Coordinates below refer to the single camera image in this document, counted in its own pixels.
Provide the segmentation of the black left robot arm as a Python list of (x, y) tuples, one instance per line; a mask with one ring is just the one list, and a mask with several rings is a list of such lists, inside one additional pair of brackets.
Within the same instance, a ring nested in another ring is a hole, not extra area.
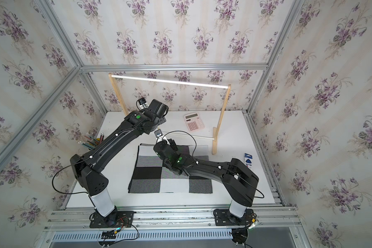
[(154, 99), (148, 107), (129, 113), (98, 146), (70, 159), (77, 182), (95, 207), (94, 219), (102, 221), (104, 227), (114, 227), (120, 217), (107, 189), (109, 180), (102, 171), (134, 139), (152, 133), (165, 123), (168, 111), (167, 105)]

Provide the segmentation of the black white checkered scarf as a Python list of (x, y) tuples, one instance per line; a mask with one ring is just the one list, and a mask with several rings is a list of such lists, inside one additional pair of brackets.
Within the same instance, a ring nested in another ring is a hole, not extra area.
[(177, 175), (162, 165), (151, 144), (138, 146), (134, 171), (129, 183), (131, 194), (192, 193), (212, 194), (212, 181), (185, 173)]

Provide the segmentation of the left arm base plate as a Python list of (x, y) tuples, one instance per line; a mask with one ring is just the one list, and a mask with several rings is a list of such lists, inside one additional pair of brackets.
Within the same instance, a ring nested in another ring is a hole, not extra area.
[(134, 214), (134, 211), (113, 211), (107, 217), (103, 217), (95, 211), (90, 218), (89, 228), (131, 227)]

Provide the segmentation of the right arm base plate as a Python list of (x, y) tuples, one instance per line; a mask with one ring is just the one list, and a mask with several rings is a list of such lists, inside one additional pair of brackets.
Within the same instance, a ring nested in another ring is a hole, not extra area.
[(246, 226), (249, 227), (257, 221), (257, 215), (247, 208), (242, 217), (231, 214), (229, 209), (215, 209), (213, 211), (216, 226)]

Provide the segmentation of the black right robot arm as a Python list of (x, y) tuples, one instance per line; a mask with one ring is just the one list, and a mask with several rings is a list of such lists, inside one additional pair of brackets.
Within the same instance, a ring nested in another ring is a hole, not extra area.
[(213, 162), (180, 153), (174, 140), (160, 141), (154, 145), (154, 152), (163, 161), (163, 166), (177, 175), (202, 177), (220, 182), (231, 197), (227, 211), (215, 210), (217, 226), (233, 225), (252, 228), (256, 214), (248, 209), (253, 205), (258, 191), (258, 176), (242, 161), (232, 158), (229, 162)]

